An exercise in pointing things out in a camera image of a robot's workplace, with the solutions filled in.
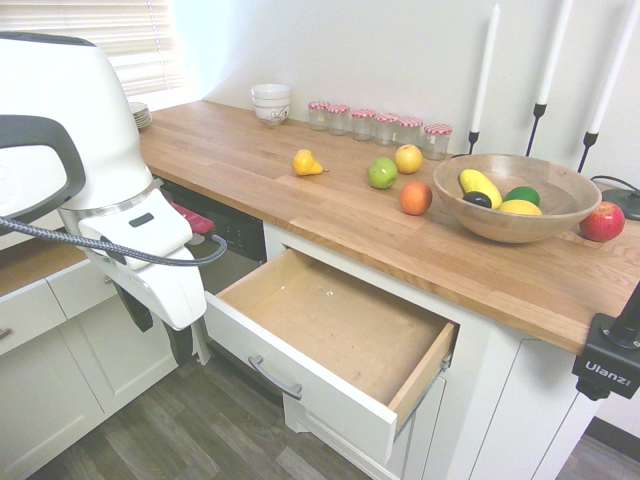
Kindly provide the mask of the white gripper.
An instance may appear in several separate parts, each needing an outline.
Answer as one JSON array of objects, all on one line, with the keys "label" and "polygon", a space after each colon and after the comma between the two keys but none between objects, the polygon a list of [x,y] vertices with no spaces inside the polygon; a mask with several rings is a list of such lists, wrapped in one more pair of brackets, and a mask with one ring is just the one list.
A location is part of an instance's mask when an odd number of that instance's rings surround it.
[{"label": "white gripper", "polygon": [[184,365],[193,356],[190,327],[207,308],[197,267],[148,264],[132,270],[114,259],[89,251],[89,259],[119,287],[119,296],[141,332],[153,327],[151,312],[167,325],[173,357]]}]

